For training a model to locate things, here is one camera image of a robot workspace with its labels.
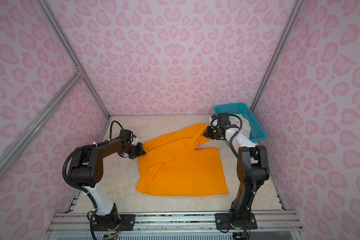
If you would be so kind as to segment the orange shorts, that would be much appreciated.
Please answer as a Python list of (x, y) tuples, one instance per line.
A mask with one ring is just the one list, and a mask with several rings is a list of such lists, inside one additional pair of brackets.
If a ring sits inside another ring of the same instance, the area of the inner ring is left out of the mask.
[(195, 124), (143, 144), (136, 190), (160, 197), (203, 197), (229, 193), (217, 148), (202, 148), (206, 124)]

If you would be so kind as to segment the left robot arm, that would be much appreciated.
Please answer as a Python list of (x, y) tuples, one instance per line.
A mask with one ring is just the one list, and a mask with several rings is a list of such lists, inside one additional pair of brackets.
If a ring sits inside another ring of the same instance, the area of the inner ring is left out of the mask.
[(142, 143), (116, 138), (76, 148), (66, 158), (62, 167), (64, 181), (72, 188), (83, 192), (93, 205), (88, 213), (91, 232), (120, 231), (123, 221), (116, 204), (112, 202), (100, 182), (104, 175), (104, 159), (121, 154), (134, 160), (146, 154)]

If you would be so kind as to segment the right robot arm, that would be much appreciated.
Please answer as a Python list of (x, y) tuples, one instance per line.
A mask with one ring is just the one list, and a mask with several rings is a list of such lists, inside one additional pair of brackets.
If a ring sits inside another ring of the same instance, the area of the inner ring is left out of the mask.
[(217, 229), (255, 230), (258, 228), (252, 204), (259, 188), (270, 177), (265, 146), (251, 142), (235, 125), (207, 127), (204, 136), (211, 140), (226, 140), (237, 159), (237, 176), (240, 182), (236, 198), (227, 214), (217, 214)]

